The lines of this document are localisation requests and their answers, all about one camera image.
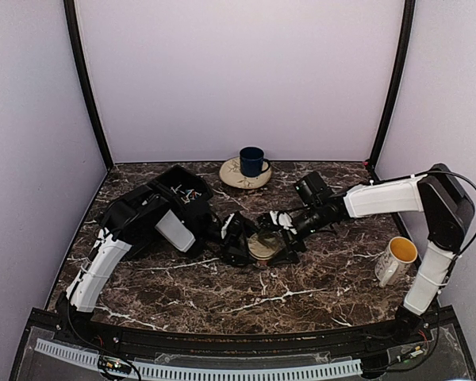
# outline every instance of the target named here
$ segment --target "lavender wall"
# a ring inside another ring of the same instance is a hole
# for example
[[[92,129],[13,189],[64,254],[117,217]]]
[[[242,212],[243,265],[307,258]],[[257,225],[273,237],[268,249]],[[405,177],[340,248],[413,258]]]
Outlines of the lavender wall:
[[[77,1],[113,158],[365,160],[403,3]]]
[[[444,162],[476,182],[476,2],[437,0],[416,7],[378,173],[388,178]],[[403,218],[424,248],[428,232],[423,216]],[[455,307],[476,364],[476,242],[457,264],[441,301]]]
[[[63,2],[0,2],[0,381],[105,172]]]

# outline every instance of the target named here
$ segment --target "coffee mug with liquid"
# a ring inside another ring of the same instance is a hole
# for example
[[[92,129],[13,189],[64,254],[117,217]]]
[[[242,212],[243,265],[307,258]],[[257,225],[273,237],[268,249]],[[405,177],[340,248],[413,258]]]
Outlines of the coffee mug with liquid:
[[[240,172],[246,177],[259,177],[270,169],[270,161],[264,158],[264,151],[257,147],[245,147],[240,151]]]
[[[413,242],[404,237],[392,238],[375,265],[379,286],[385,287],[401,279],[417,257],[418,250]]]

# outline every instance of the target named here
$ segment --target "marble surface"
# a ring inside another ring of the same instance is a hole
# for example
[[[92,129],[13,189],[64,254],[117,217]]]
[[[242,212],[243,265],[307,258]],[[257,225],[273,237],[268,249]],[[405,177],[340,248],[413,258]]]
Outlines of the marble surface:
[[[108,201],[153,179],[173,164],[119,164],[103,184],[66,259],[49,303],[76,276],[90,252],[95,222]],[[359,163],[274,162],[271,181],[240,190],[218,178],[221,163],[183,163],[213,188],[210,200],[221,217],[240,210],[255,219],[269,210],[301,206],[292,184],[319,171],[336,191],[367,180]],[[414,269],[398,284],[380,288],[377,255],[398,235],[390,215],[347,221],[338,236],[305,240],[301,262],[279,267],[234,268],[206,252],[188,260],[166,241],[141,258],[120,262],[98,299],[94,320],[180,333],[293,333],[365,325],[391,319],[413,281]]]

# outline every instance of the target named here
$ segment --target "black base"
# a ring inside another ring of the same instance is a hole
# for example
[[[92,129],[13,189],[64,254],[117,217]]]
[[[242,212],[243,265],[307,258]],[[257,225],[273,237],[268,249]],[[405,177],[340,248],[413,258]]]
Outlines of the black base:
[[[80,344],[66,329],[63,329],[63,317],[60,314],[44,310],[33,309],[14,363],[10,380],[15,375],[25,350],[25,343],[31,327],[51,330],[55,339],[72,344]],[[434,310],[428,311],[424,321],[432,328],[436,326],[437,316]],[[476,371],[469,350],[466,346],[459,321],[451,306],[440,308],[440,324],[453,324],[462,345],[466,363],[470,370],[470,377],[476,379]],[[332,358],[351,356],[361,359],[364,366],[373,368],[372,364],[382,364],[388,348],[397,345],[393,338],[377,340],[370,335],[384,335],[391,332],[394,321],[385,321],[361,327],[344,329],[329,329],[307,333],[288,333],[278,335],[201,335],[188,333],[168,333],[147,331],[144,329],[130,329],[86,322],[87,332],[102,339],[105,348],[121,357],[133,359],[135,357],[155,359],[157,353],[187,354],[193,356],[281,356],[315,352],[330,352]],[[417,333],[410,335],[407,343],[420,340]]]

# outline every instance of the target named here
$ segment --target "blue mug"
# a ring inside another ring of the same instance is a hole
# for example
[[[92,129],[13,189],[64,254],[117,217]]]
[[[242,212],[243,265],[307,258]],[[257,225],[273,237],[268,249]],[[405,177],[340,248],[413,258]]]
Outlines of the blue mug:
[[[263,162],[268,165],[263,169]],[[259,177],[270,169],[271,163],[264,158],[264,151],[257,147],[245,147],[240,151],[240,172],[245,177]]]

